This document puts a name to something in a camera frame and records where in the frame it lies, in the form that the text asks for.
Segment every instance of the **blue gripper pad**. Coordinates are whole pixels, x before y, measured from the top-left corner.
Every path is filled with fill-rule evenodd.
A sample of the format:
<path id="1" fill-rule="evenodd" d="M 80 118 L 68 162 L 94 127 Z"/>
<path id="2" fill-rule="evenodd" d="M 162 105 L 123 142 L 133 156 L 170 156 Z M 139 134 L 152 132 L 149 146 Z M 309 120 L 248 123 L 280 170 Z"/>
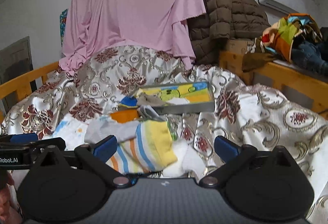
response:
<path id="1" fill-rule="evenodd" d="M 92 154 L 106 163 L 115 154 L 116 150 L 117 140 L 115 136 L 112 136 L 98 142 L 94 146 Z"/>
<path id="2" fill-rule="evenodd" d="M 11 143 L 13 144 L 27 144 L 27 143 L 32 143 L 38 141 L 39 138 L 37 134 L 35 133 L 27 133 L 27 134 L 18 134 L 18 135 L 13 135 L 10 138 Z"/>
<path id="3" fill-rule="evenodd" d="M 240 153 L 240 147 L 223 136 L 217 136 L 214 140 L 215 153 L 227 163 Z"/>

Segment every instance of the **door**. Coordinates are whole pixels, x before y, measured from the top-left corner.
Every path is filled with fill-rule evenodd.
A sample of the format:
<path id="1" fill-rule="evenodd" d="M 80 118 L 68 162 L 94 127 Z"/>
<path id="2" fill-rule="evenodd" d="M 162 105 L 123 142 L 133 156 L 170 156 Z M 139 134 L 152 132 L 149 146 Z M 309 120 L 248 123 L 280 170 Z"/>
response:
<path id="1" fill-rule="evenodd" d="M 30 38 L 26 37 L 0 50 L 0 82 L 12 80 L 24 73 L 33 70 Z M 36 90 L 35 81 L 31 83 L 32 91 Z M 17 103 L 14 93 L 2 99 L 6 113 Z"/>

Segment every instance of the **blue jeans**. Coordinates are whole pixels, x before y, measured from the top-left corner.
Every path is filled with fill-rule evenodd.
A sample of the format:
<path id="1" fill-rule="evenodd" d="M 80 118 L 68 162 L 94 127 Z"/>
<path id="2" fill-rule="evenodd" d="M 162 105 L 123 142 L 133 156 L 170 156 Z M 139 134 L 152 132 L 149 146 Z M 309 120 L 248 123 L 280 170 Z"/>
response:
<path id="1" fill-rule="evenodd" d="M 292 48 L 292 61 L 300 68 L 328 76 L 328 42 L 314 45 L 303 41 Z"/>

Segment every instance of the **person's hand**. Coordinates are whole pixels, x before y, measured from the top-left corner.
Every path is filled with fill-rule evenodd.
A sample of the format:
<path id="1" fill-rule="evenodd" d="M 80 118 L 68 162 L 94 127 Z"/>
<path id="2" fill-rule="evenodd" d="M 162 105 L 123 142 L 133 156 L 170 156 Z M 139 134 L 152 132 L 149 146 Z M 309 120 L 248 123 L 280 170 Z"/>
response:
<path id="1" fill-rule="evenodd" d="M 10 173 L 8 173 L 8 182 L 6 186 L 0 191 L 0 220 L 5 222 L 9 218 L 9 208 L 10 208 L 10 190 L 9 186 L 14 185 L 14 180 Z"/>

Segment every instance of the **gray gripper base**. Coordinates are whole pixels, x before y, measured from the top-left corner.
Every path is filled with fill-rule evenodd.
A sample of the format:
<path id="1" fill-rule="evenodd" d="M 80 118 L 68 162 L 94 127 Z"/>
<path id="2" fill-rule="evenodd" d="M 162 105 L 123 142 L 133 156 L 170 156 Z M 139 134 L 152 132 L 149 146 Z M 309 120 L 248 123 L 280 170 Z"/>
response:
<path id="1" fill-rule="evenodd" d="M 263 222 L 250 220 L 236 213 L 226 204 L 218 191 L 201 188 L 193 179 L 142 178 L 131 188 L 115 190 L 102 209 L 75 223 L 260 224 Z M 301 219 L 290 224 L 308 224 L 308 222 Z"/>

